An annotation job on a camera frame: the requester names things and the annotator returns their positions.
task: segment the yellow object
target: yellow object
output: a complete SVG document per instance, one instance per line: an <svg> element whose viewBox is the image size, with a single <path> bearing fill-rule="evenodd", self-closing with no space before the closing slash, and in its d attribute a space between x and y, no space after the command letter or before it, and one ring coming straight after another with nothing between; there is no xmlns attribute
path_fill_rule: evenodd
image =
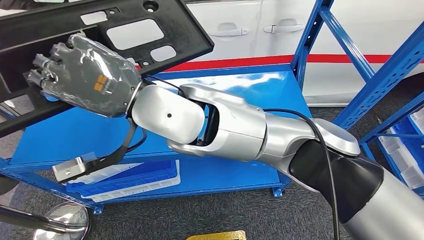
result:
<svg viewBox="0 0 424 240"><path fill-rule="evenodd" d="M186 240L246 240L243 230L190 236Z"/></svg>
<svg viewBox="0 0 424 240"><path fill-rule="evenodd" d="M103 76L103 75L98 76L97 82L94 85L94 90L97 90L99 92L102 91L103 86L104 86L103 84L105 84L106 79L108 79L108 78Z"/></svg>

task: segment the plastic wrap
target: plastic wrap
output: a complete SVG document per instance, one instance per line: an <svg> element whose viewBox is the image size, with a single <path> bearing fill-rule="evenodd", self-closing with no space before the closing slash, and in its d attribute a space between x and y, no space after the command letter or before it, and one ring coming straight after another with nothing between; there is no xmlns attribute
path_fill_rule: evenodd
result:
<svg viewBox="0 0 424 240"><path fill-rule="evenodd" d="M125 114L141 80L134 64L83 33L53 45L50 58L37 55L28 80L71 105L106 117Z"/></svg>

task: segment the robotic arm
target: robotic arm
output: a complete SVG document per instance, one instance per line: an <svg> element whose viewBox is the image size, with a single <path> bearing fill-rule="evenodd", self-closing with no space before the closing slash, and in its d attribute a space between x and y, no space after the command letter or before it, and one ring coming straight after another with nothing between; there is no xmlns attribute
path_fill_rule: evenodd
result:
<svg viewBox="0 0 424 240"><path fill-rule="evenodd" d="M167 139L181 154L260 161L332 202L327 159L306 121L270 114L243 98L197 84L174 94L141 79L115 52L74 34L38 55L28 80L74 106L104 115L125 115L130 131L109 156L84 162L75 158L53 167L61 182L119 162L137 126ZM329 150L337 212L358 240L424 239L424 202L374 161L359 158L357 140L323 119L312 119Z"/></svg>

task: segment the car door handle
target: car door handle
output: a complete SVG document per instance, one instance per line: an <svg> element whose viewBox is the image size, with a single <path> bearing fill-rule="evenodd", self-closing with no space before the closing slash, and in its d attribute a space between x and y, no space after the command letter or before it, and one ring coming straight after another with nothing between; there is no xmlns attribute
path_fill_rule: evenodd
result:
<svg viewBox="0 0 424 240"><path fill-rule="evenodd" d="M215 30L208 31L209 35L215 37L243 36L249 33L249 29L238 27L233 22L223 22Z"/></svg>
<svg viewBox="0 0 424 240"><path fill-rule="evenodd" d="M304 25L294 25L294 26L277 26L277 25L268 25L263 28L265 33L269 34L279 34L279 33L292 33L303 30Z"/></svg>

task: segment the car door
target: car door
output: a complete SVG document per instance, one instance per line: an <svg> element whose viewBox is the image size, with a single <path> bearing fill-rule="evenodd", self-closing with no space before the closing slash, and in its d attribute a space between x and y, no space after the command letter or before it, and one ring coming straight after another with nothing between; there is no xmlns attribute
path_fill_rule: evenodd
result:
<svg viewBox="0 0 424 240"><path fill-rule="evenodd" d="M260 0L204 2L187 6L215 43L213 52L193 61L252 57L261 9Z"/></svg>
<svg viewBox="0 0 424 240"><path fill-rule="evenodd" d="M293 55L315 0L263 0L255 57Z"/></svg>

